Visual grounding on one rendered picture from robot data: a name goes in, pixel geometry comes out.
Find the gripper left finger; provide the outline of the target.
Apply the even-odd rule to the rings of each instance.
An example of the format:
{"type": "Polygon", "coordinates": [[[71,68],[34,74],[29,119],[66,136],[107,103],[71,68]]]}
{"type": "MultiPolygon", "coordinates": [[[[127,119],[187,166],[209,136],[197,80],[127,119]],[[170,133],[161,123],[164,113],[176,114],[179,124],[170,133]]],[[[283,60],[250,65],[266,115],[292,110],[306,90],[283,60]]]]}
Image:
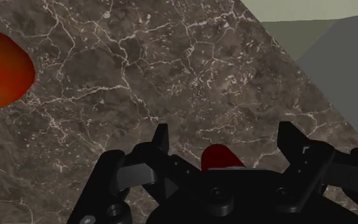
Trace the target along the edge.
{"type": "Polygon", "coordinates": [[[188,224],[184,193],[166,175],[169,165],[183,161],[168,150],[169,130],[163,123],[150,142],[137,144],[129,154],[121,150],[102,153],[66,224],[134,224],[125,200],[136,186],[158,203],[145,224],[188,224]]]}

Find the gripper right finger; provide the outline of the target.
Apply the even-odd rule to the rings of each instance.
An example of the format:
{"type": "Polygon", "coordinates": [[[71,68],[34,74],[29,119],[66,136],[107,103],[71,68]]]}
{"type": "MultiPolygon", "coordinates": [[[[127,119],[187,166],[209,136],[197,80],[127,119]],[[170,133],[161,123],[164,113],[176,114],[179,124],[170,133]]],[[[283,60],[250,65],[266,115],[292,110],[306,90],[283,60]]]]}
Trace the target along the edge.
{"type": "Polygon", "coordinates": [[[336,186],[358,205],[358,148],[342,153],[291,122],[279,123],[277,146],[289,162],[277,190],[277,224],[358,224],[358,215],[323,196],[336,186]]]}

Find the dark red round object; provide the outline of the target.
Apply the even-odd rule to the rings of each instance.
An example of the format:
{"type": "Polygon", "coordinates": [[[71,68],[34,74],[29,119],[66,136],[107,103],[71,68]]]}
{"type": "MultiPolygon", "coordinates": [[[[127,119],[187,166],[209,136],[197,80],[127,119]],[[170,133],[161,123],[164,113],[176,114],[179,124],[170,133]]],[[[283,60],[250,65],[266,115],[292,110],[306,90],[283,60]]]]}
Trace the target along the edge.
{"type": "Polygon", "coordinates": [[[227,167],[245,167],[245,165],[223,144],[212,144],[204,149],[201,156],[202,171],[227,167]]]}

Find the red orange round fruit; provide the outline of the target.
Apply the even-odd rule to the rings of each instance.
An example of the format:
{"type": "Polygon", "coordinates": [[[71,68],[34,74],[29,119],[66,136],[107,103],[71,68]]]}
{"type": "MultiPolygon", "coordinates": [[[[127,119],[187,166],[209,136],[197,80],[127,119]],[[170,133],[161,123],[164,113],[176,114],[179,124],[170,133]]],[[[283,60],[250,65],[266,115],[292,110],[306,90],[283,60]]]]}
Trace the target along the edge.
{"type": "Polygon", "coordinates": [[[19,100],[30,89],[35,77],[29,54],[0,32],[0,108],[19,100]]]}

